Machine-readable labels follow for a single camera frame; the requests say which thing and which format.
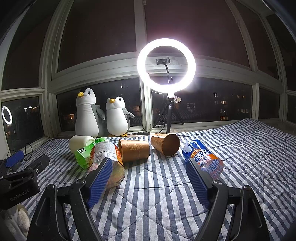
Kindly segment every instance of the glass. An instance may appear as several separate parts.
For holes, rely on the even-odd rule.
[[[172,38],[193,54],[210,56],[249,66],[240,30],[229,7],[221,0],[147,0],[145,5],[148,42]],[[172,52],[161,47],[154,52]]]
[[[159,84],[168,83],[166,76],[151,78]],[[180,81],[181,78],[181,76],[171,76],[173,83]],[[176,92],[175,96],[181,98],[181,102],[176,103],[175,107],[185,123],[232,121],[251,117],[251,85],[196,77],[187,88]],[[154,120],[165,104],[166,94],[152,90]],[[172,123],[180,123],[174,112],[172,114]]]
[[[279,94],[260,88],[259,119],[279,117]]]
[[[39,86],[42,46],[58,3],[59,0],[38,0],[25,14],[9,47],[2,90]]]
[[[134,1],[75,0],[65,25],[58,71],[136,51]]]
[[[106,100],[122,96],[126,109],[135,115],[130,118],[131,126],[142,126],[141,95],[139,78],[117,80],[90,86],[96,95],[96,105],[106,112]],[[62,131],[74,131],[76,97],[80,89],[57,95],[59,120]]]
[[[276,14],[267,16],[284,59],[288,90],[296,91],[296,43],[290,32]]]
[[[296,96],[288,95],[287,120],[296,123]]]
[[[2,107],[6,106],[10,110],[12,116],[10,125],[2,117],[10,150],[19,150],[27,143],[32,143],[44,136],[38,97],[10,100],[1,104]],[[4,109],[4,117],[8,123],[11,121],[6,109]]]
[[[258,69],[278,79],[276,60],[269,38],[260,18],[243,4],[233,1],[250,34]]]

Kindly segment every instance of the stuffed penguin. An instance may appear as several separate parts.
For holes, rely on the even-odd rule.
[[[103,122],[106,116],[100,106],[96,105],[96,96],[91,88],[78,93],[76,107],[77,112],[74,117],[76,135],[102,137],[104,135]]]
[[[123,136],[130,127],[129,117],[135,116],[128,112],[125,108],[125,103],[122,97],[116,99],[107,99],[106,102],[107,129],[114,136]]]

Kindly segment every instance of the ring light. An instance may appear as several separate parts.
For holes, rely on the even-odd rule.
[[[4,116],[4,109],[6,109],[6,110],[8,111],[8,114],[9,114],[9,117],[10,117],[10,121],[9,121],[9,122],[6,120],[6,118],[5,118],[5,116]],[[11,124],[12,124],[12,115],[11,115],[11,112],[10,112],[10,110],[8,109],[8,107],[5,106],[5,105],[2,107],[2,117],[3,117],[3,120],[4,120],[8,125],[11,125]]]
[[[183,79],[181,79],[180,82],[175,84],[169,84],[169,85],[160,85],[155,83],[153,80],[150,79],[148,73],[145,69],[145,61],[148,56],[148,54],[155,48],[160,46],[171,46],[178,50],[180,50],[186,60],[187,60],[187,66],[188,70]],[[140,75],[141,80],[146,84],[148,87],[150,87],[153,90],[156,90],[158,92],[162,93],[174,93],[177,91],[180,91],[184,88],[186,88],[193,80],[195,75],[195,59],[193,57],[193,54],[187,48],[184,44],[181,42],[174,40],[174,39],[156,39],[152,42],[148,43],[139,53],[138,60],[137,60],[137,69],[138,73]]]

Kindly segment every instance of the brown paper cup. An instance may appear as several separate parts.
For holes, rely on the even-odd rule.
[[[123,163],[148,158],[150,156],[150,146],[147,141],[119,140],[118,148]]]
[[[180,140],[174,133],[154,134],[151,136],[151,145],[163,155],[170,157],[179,150]]]

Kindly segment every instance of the striped blanket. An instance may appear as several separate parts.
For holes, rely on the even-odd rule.
[[[181,146],[175,156],[164,157],[152,147],[148,160],[126,164],[120,186],[103,192],[91,210],[103,240],[194,240],[208,210],[199,203],[184,168],[181,151],[191,139],[200,139],[223,160],[221,179],[228,186],[252,186],[271,240],[280,240],[296,217],[296,137],[252,119],[178,135]],[[128,139],[150,141],[150,136]],[[119,138],[109,140],[117,144]],[[31,160],[41,154],[50,158],[38,176],[41,190],[50,183],[67,186],[86,175],[68,143],[54,139],[34,151]],[[30,217],[42,193],[22,203]],[[226,238],[231,213],[228,206],[218,240]],[[73,240],[79,240],[70,205],[66,216]]]

